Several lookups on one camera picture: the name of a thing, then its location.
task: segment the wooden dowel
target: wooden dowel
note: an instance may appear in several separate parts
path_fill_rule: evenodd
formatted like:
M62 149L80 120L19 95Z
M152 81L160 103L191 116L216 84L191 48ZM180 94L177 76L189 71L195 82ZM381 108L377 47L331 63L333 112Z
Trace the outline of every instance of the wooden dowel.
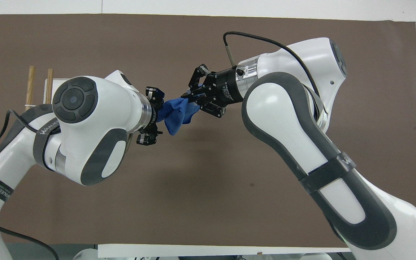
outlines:
M54 79L54 71L52 69L48 69L48 82L46 84L46 96L44 97L44 102L46 104L51 104L53 79Z
M35 66L30 66L30 70L28 71L28 86L27 86L27 99L26 99L26 106L25 106L25 111L27 111L28 109L30 109L31 106L29 105L33 105L33 81L35 79Z

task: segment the blue cloth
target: blue cloth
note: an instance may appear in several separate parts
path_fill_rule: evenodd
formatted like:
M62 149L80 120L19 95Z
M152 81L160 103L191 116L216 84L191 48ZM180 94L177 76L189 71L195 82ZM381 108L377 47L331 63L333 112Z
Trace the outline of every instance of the blue cloth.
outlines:
M182 124L190 123L192 116L199 109L199 105L189 103L188 99L182 97L171 99L164 102L163 107L158 111L157 122L164 120L170 135L175 135Z

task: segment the brown backdrop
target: brown backdrop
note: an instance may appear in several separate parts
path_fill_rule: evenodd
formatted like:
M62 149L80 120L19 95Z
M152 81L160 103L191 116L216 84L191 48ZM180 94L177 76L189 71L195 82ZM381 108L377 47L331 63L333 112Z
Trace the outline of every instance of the brown backdrop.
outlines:
M23 110L30 65L38 103L48 68L57 78L120 69L141 92L159 87L171 99L201 63L229 67L222 35L233 30L284 44L320 36L337 42L348 79L327 134L369 181L416 206L414 23L0 15L0 127L7 109ZM229 43L237 62L277 50L237 36ZM199 112L157 145L133 144L118 172L95 186L35 166L0 223L47 243L344 246L285 163L247 132L240 109L229 106L222 119Z

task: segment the black cable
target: black cable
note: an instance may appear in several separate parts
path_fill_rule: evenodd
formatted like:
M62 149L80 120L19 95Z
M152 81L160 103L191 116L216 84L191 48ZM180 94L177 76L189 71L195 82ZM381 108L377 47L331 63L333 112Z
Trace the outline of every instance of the black cable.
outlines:
M315 83L314 79L312 78L311 73L309 72L309 69L307 69L307 66L304 64L302 59L299 58L299 56L296 53L294 53L294 51L292 51L289 47L283 45L282 43L276 42L274 40L271 40L271 39L268 39L268 38L265 38L265 37L261 37L261 36L257 36L257 35L253 35L253 34L249 34L249 33L244 33L244 32L239 32L239 31L228 31L228 32L224 33L222 39L224 40L225 46L229 46L228 42L226 41L226 36L227 35L240 35L240 36L253 38L253 39L256 39L256 40L260 40L260 41L265 41L265 42L272 43L272 44L274 44L276 46L279 46L280 48L286 50L288 53L290 53L296 59L296 61L298 61L298 63L304 69L304 72L306 73L307 77L309 78L309 81L311 82L312 89L314 89L314 92L317 94L317 96L320 97L319 91L317 90L316 83Z
M59 260L59 255L57 255L56 251L52 247L50 247L50 246L46 245L45 243L41 242L40 240L34 239L34 238L29 237L27 235L22 235L20 233L10 231L8 229L5 229L4 227L0 227L0 232L6 233L7 235L12 235L14 237L23 238L25 240L28 240L30 242L36 243L36 244L38 244L40 246L43 246L46 249L48 249L54 255L54 257L56 258L56 260Z
M14 110L10 109L10 110L8 110L6 112L6 116L5 116L5 119L4 119L4 125L3 125L3 128L1 129L1 132L0 132L0 139L1 139L2 135L4 134L4 132L7 129L7 125L9 123L10 114L13 114L17 118L17 120L24 127L28 128L30 131L35 132L35 133L38 131L38 130L34 129L33 127L31 127L30 125L28 125L28 123L22 117L20 117L17 114L17 112L15 112ZM17 232L13 232L11 230L5 229L4 227L0 227L0 232L6 233L7 235L12 235L14 237L22 238L22 239L28 240L30 242L36 243L36 244L38 244L38 245L40 245L42 247L45 247L46 249L48 249L54 255L54 257L56 258L56 260L59 260L59 255L57 255L56 251L52 247L50 247L47 244L41 242L40 240L37 240L37 239L32 238L32 237L29 237L27 235L22 235L22 234L17 233Z
M337 254L341 257L341 259L347 260L346 257L343 255L343 253L337 253Z

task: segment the round button pad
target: round button pad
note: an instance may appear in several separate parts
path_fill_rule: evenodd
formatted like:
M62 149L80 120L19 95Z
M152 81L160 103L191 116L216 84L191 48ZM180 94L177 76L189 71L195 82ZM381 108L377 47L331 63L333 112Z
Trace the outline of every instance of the round button pad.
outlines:
M96 82L86 77L65 81L53 96L56 117L65 123L78 123L92 114L98 100Z

